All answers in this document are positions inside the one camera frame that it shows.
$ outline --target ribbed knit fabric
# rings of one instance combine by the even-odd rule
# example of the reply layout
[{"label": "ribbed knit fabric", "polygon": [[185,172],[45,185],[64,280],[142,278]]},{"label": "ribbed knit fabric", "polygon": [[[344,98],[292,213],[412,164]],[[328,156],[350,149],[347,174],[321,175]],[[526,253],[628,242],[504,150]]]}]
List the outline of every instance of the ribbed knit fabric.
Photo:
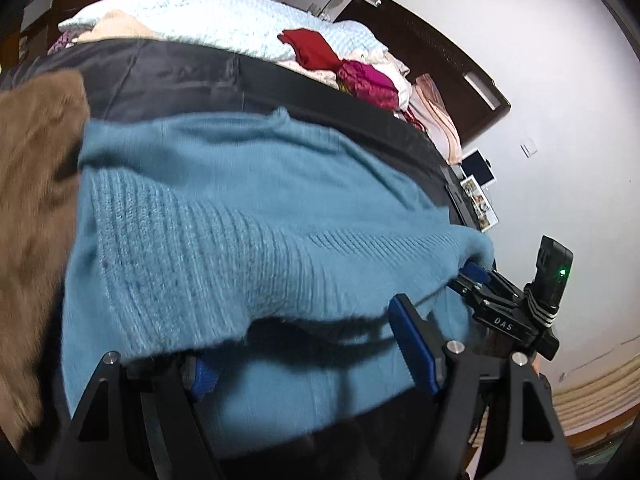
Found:
[{"label": "ribbed knit fabric", "polygon": [[472,335],[445,285],[467,259],[491,264],[488,238],[335,130],[284,110],[91,121],[79,163],[63,315],[72,410],[109,350],[215,348],[226,364],[198,411],[223,458],[408,388],[385,317],[398,292],[424,299],[446,337]]}]

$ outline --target magenta cloth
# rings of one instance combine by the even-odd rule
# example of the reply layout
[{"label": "magenta cloth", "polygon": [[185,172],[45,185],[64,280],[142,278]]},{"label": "magenta cloth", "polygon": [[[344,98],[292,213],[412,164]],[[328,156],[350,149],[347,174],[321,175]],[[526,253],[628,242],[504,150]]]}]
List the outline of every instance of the magenta cloth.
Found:
[{"label": "magenta cloth", "polygon": [[393,82],[371,65],[345,61],[337,76],[356,97],[386,110],[398,108],[398,90]]}]

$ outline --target light switch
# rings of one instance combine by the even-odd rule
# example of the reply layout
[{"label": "light switch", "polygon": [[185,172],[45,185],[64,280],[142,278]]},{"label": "light switch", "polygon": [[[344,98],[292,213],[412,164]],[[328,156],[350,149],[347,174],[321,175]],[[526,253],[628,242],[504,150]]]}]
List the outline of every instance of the light switch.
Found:
[{"label": "light switch", "polygon": [[527,158],[531,158],[533,155],[535,155],[538,152],[538,147],[536,146],[536,143],[530,137],[527,139],[524,139],[520,144],[520,147],[522,148],[522,151],[527,156]]}]

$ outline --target brown fabric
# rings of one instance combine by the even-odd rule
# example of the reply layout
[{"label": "brown fabric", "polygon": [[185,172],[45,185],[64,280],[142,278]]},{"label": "brown fabric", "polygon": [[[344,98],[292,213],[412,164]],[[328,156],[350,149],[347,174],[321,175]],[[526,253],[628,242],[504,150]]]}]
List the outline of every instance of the brown fabric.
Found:
[{"label": "brown fabric", "polygon": [[35,369],[74,241],[88,118],[75,70],[0,92],[0,426],[16,449],[42,416]]}]

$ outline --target silver bolt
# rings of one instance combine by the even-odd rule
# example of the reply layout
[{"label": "silver bolt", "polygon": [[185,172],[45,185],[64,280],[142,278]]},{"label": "silver bolt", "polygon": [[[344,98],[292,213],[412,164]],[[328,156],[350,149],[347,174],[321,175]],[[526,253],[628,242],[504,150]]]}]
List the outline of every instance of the silver bolt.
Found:
[{"label": "silver bolt", "polygon": [[464,343],[453,339],[451,341],[447,341],[447,350],[453,352],[454,354],[462,354],[462,352],[465,351],[465,345]]},{"label": "silver bolt", "polygon": [[511,360],[514,363],[516,363],[518,366],[524,366],[529,362],[529,359],[527,359],[527,356],[524,355],[522,352],[514,352],[513,354],[511,354]]},{"label": "silver bolt", "polygon": [[120,358],[120,354],[118,352],[111,351],[111,352],[107,352],[102,358],[102,360],[107,365],[113,365],[113,364],[116,364],[116,362],[118,362],[119,358]]}]

